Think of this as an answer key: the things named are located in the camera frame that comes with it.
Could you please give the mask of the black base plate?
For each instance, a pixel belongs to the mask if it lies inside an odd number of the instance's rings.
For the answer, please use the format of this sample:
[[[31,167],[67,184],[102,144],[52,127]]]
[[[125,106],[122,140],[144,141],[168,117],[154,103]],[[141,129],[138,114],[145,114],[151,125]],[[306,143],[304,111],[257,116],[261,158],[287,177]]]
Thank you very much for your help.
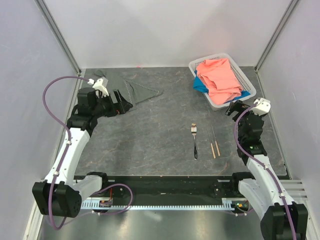
[[[185,194],[213,198],[243,198],[238,189],[239,180],[231,175],[114,175],[102,189],[113,184],[130,187],[133,197]]]

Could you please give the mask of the white plastic basket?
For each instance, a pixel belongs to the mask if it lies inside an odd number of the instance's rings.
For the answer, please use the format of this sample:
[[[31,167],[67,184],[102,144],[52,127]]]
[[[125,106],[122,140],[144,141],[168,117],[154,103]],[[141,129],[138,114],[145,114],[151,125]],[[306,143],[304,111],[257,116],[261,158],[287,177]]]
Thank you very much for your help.
[[[237,80],[239,81],[240,85],[242,86],[243,91],[248,91],[250,93],[249,96],[246,96],[246,97],[241,98],[239,100],[244,101],[244,100],[248,100],[248,99],[254,97],[257,93],[255,87],[250,82],[250,80],[247,78],[247,76],[244,74],[244,72],[240,69],[240,67],[236,64],[236,62],[227,53],[217,53],[217,54],[209,55],[206,57],[198,58],[196,60],[191,61],[188,65],[188,67],[189,67],[192,75],[195,78],[195,77],[197,77],[196,68],[199,64],[203,63],[205,60],[215,60],[215,59],[222,59],[222,58],[229,59],[231,69],[232,69],[233,73],[235,74]],[[204,94],[205,98],[207,99],[210,107],[214,111],[225,108],[229,105],[230,102],[235,101],[235,100],[230,100],[222,105],[216,105],[212,102],[208,93],[203,93],[203,94]]]

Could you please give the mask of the blue cloth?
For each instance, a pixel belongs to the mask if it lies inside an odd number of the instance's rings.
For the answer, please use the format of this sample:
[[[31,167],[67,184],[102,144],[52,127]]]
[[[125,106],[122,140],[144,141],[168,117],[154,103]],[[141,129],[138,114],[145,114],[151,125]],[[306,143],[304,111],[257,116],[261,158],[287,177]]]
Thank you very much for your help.
[[[199,77],[195,77],[194,79],[194,83],[193,83],[193,88],[201,93],[209,93],[209,90],[207,89],[207,87],[203,84],[203,82],[200,80]],[[241,96],[237,96],[235,97],[233,100],[238,100],[238,99],[242,99],[244,97],[248,97],[250,95],[250,93],[248,91],[242,91],[241,92]]]

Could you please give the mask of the right metal chopstick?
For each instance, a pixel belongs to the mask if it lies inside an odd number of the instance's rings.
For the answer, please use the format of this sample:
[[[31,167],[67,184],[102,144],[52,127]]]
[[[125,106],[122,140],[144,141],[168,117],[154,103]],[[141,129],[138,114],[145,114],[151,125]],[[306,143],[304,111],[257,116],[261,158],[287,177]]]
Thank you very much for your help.
[[[216,138],[216,135],[215,135],[215,131],[214,131],[213,125],[211,125],[211,129],[212,129],[212,134],[213,134],[213,138],[214,138],[215,147],[216,147],[216,150],[217,150],[217,155],[220,157],[221,153],[220,153],[220,149],[219,149],[219,145],[218,145],[218,142],[217,142],[217,138]]]

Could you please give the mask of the silver metal fork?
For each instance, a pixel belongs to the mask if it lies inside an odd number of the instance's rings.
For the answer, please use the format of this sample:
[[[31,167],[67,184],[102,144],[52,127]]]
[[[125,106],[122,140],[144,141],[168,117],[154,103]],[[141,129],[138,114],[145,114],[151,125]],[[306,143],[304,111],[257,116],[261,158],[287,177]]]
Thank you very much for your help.
[[[198,160],[198,149],[197,149],[197,125],[195,123],[191,124],[191,134],[193,136],[193,144],[194,144],[194,148],[193,148],[193,153],[194,153],[194,160],[197,161]]]

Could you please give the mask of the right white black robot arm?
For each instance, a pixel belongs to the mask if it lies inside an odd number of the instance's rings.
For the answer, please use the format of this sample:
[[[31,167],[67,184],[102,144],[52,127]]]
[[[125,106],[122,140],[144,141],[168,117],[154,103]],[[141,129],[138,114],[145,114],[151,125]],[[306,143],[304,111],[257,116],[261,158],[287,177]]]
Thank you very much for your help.
[[[271,109],[265,98],[257,98],[252,105],[241,100],[231,102],[225,114],[236,112],[232,118],[237,154],[248,172],[233,173],[235,181],[229,191],[235,197],[244,196],[260,219],[260,230],[265,240],[305,240],[308,210],[285,190],[273,170],[261,141],[264,116]]]

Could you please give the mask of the grey cloth napkin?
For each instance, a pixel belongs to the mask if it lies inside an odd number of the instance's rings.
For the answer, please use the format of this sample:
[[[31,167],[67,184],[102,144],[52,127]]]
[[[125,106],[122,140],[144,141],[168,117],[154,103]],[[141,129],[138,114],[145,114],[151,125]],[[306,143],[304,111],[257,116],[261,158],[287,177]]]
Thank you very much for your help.
[[[126,80],[110,70],[97,69],[93,75],[98,79],[106,78],[108,80],[106,88],[110,91],[112,99],[116,98],[113,90],[119,90],[124,99],[132,104],[132,111],[137,108],[137,104],[163,93],[160,88],[151,87],[135,80]]]

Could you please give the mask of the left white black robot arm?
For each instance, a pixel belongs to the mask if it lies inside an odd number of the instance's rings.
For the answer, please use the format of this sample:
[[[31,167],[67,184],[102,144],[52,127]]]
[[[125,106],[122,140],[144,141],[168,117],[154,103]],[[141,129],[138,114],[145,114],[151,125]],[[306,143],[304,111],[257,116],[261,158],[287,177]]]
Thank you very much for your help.
[[[87,198],[95,195],[104,197],[109,193],[108,176],[104,172],[91,171],[79,182],[74,181],[74,176],[98,119],[123,115],[133,107],[118,89],[113,94],[116,101],[93,87],[78,91],[77,104],[66,123],[62,149],[44,180],[35,182],[32,187],[42,215],[74,218]]]

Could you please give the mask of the salmon pink cloth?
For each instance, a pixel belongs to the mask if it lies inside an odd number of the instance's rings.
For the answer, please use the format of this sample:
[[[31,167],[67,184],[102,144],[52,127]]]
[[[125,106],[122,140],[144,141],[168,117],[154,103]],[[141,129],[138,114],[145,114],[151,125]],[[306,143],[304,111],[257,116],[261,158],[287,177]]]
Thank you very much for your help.
[[[208,96],[215,105],[223,105],[242,96],[243,88],[228,58],[206,59],[197,66],[196,74],[208,89]]]

